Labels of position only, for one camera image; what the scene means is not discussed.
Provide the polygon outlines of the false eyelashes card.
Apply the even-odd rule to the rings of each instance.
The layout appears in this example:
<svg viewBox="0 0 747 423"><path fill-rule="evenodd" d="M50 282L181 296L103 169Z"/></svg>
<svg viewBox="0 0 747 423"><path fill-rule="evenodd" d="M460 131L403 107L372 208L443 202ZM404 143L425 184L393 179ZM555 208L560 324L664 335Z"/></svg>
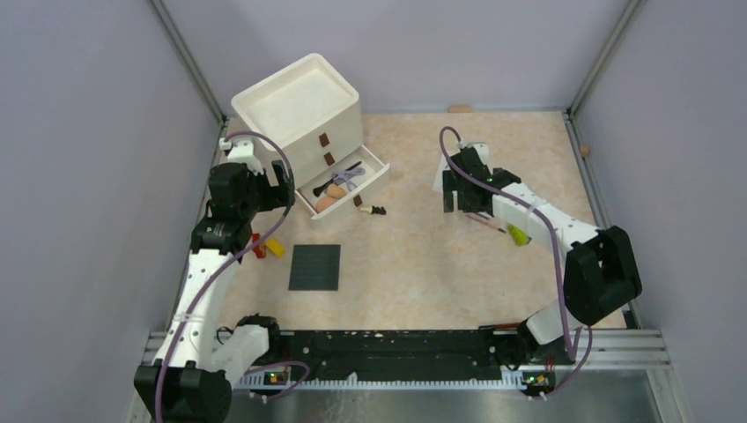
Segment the false eyelashes card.
<svg viewBox="0 0 747 423"><path fill-rule="evenodd" d="M444 170L446 170L446 169L447 169L447 165L445 165L443 163L440 163L438 165L438 167L437 167L437 170L434 173L432 189L433 189L433 191L435 191L437 193L440 193L440 194L443 193L443 180L442 180L442 176L443 176Z"/></svg>

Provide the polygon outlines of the white bottom drawer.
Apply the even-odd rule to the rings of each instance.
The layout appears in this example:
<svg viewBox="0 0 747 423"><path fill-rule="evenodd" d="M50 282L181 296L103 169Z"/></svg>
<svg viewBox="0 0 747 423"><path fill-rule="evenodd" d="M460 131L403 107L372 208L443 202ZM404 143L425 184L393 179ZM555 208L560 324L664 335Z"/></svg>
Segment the white bottom drawer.
<svg viewBox="0 0 747 423"><path fill-rule="evenodd" d="M391 165L361 146L296 189L317 230L327 229L355 212L382 209Z"/></svg>

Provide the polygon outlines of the black makeup brush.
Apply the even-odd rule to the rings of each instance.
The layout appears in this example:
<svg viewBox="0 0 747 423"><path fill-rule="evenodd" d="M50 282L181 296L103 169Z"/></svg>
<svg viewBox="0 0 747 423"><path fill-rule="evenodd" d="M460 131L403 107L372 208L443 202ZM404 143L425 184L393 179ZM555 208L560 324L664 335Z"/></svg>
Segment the black makeup brush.
<svg viewBox="0 0 747 423"><path fill-rule="evenodd" d="M319 197L322 192L324 192L332 184L344 184L349 191L352 191L358 187L353 178L356 176L361 176L365 172L365 169L362 167L362 162L358 161L345 170L333 172L331 178L328 181L314 188L312 192L316 197Z"/></svg>

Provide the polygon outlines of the round peach powder puff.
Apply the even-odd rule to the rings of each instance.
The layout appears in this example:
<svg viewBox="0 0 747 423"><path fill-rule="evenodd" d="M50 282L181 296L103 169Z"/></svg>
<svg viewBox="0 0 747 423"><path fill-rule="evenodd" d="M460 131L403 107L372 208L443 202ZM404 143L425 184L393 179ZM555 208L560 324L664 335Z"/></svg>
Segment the round peach powder puff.
<svg viewBox="0 0 747 423"><path fill-rule="evenodd" d="M317 213L322 213L334 204L336 204L338 201L337 198L334 197L321 197L318 202L316 203L315 209Z"/></svg>

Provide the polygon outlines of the green blue toy brick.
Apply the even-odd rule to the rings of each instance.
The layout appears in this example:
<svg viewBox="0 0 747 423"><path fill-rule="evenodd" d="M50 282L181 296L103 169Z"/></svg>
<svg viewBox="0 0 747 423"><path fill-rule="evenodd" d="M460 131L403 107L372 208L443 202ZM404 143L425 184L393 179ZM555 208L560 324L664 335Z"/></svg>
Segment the green blue toy brick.
<svg viewBox="0 0 747 423"><path fill-rule="evenodd" d="M510 235L517 247L526 246L531 242L531 238L517 226L509 225L507 227L507 233Z"/></svg>

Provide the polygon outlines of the purple eyelash curler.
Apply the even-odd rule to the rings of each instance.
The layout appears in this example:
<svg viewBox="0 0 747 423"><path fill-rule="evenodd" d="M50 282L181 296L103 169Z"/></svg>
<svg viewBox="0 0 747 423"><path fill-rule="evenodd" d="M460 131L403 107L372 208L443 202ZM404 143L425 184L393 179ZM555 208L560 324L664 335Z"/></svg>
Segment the purple eyelash curler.
<svg viewBox="0 0 747 423"><path fill-rule="evenodd" d="M353 191L358 187L354 181L356 177L363 176L366 170L362 166L356 166L344 171L334 172L331 181L338 186L345 186L348 191Z"/></svg>

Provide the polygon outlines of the white drawer organizer cabinet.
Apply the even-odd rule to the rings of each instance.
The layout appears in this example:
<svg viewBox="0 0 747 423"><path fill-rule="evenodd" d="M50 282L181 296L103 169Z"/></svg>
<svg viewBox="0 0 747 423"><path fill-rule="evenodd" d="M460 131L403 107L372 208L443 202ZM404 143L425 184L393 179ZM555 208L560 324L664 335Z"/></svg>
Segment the white drawer organizer cabinet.
<svg viewBox="0 0 747 423"><path fill-rule="evenodd" d="M250 130L282 149L297 188L364 143L358 91L318 53L235 94L231 106Z"/></svg>

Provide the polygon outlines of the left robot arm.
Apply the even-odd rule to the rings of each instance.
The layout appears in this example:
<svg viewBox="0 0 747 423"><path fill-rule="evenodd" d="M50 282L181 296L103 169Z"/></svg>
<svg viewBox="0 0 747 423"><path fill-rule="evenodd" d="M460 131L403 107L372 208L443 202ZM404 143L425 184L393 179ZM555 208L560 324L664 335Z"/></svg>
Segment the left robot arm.
<svg viewBox="0 0 747 423"><path fill-rule="evenodd" d="M271 364L283 342L269 317L252 317L215 346L218 317L240 262L279 229L294 205L294 175L281 147L252 130L224 138L227 161L209 174L209 199L190 235L178 305L152 362L134 386L156 422L222 422L233 387L259 361Z"/></svg>

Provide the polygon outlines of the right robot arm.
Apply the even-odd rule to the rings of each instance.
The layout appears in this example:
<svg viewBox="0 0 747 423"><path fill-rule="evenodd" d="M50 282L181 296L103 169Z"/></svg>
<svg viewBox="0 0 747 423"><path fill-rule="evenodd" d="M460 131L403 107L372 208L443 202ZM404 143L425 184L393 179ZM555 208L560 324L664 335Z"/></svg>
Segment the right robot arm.
<svg viewBox="0 0 747 423"><path fill-rule="evenodd" d="M628 233L600 228L564 213L506 169L489 168L483 143L459 142L447 157L441 189L445 212L473 213L515 228L546 247L555 265L558 298L521 323L519 356L539 363L552 342L593 326L642 292Z"/></svg>

